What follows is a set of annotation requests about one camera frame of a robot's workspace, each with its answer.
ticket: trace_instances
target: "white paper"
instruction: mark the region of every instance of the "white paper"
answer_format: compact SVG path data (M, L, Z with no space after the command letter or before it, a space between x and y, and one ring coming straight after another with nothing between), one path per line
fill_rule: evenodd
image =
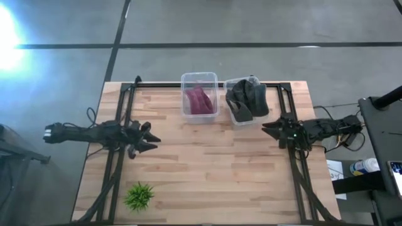
M342 169L342 163L340 161L327 160L327 166L332 181L344 179L344 171ZM336 195L336 197L342 200L346 200L346 194L339 194Z

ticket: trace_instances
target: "small green plant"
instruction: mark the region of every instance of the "small green plant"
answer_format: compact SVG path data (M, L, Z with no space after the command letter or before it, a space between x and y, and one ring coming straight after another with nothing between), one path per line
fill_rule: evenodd
M152 187L149 185L142 185L138 182L137 185L133 185L133 187L127 191L124 204L126 204L130 210L136 210L139 212L140 210L147 209L148 203L152 197Z

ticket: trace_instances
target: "wooden tabletop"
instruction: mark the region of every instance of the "wooden tabletop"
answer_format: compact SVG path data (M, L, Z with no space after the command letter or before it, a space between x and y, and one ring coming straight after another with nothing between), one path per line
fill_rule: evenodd
M107 82L97 122L113 120L121 82ZM291 82L299 120L313 119L307 83ZM191 125L180 113L180 88L136 89L132 119L152 123L151 132L162 139L158 149L125 155L115 223L300 223L288 151L256 124L233 128L220 90L220 115L215 124ZM267 88L269 116L280 116L278 94ZM101 148L91 144L89 153ZM100 192L107 151L85 163L73 220L81 217ZM340 218L322 148L308 157L313 190ZM123 204L126 192L138 181L153 186L155 197L143 212ZM110 196L105 207L109 212ZM303 196L308 212L307 196Z

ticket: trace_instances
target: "clear plastic bin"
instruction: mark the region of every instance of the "clear plastic bin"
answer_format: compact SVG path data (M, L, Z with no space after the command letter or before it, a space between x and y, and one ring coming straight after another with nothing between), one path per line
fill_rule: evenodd
M201 87L212 103L213 114L192 114L190 99L185 91ZM219 115L218 77L213 72L194 72L182 75L182 115L191 124L209 124Z
M259 79L257 77L254 76L248 76L248 77L244 77L244 78L235 78L235 79L230 79L230 80L226 80L224 82L224 90L225 90L225 94L227 93L227 90L231 90L233 88L233 86L238 83L241 80L246 79L247 81L251 82L253 85L259 85ZM262 122L265 120L265 118L267 118L267 116L263 116L263 117L253 117L253 119L251 121L247 121L247 122L237 122L236 119L233 116L232 111L230 110L229 106L227 105L227 103L225 102L225 106L229 109L229 112L231 113L231 118L232 118L232 122L233 124L235 124L236 126L245 126L245 125L250 125L250 124L254 124L257 122Z

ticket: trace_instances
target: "gray concrete floor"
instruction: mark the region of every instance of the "gray concrete floor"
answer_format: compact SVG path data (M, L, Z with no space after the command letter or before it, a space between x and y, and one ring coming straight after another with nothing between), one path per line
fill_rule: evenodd
M113 43L124 0L0 4L13 17L13 31L22 44ZM133 0L121 42L332 41L402 41L402 15L392 0ZM2 50L0 57L12 60L16 53L16 66L0 69L0 123L52 160L49 165L31 165L13 221L65 223L71 217L88 144L45 144L43 128L58 121L90 124L85 110L96 109L99 103L111 50ZM401 85L400 59L402 47L119 50L111 80L129 81L140 75L144 81L178 81L181 74L198 71L213 71L220 80L253 74L260 80L306 80L313 104L334 105ZM357 107L330 111L344 117L356 113ZM319 109L316 113L325 117ZM324 145L334 143L328 139ZM357 153L339 149L327 158L363 159L373 154L367 139ZM368 221L349 210L342 211L342 218Z

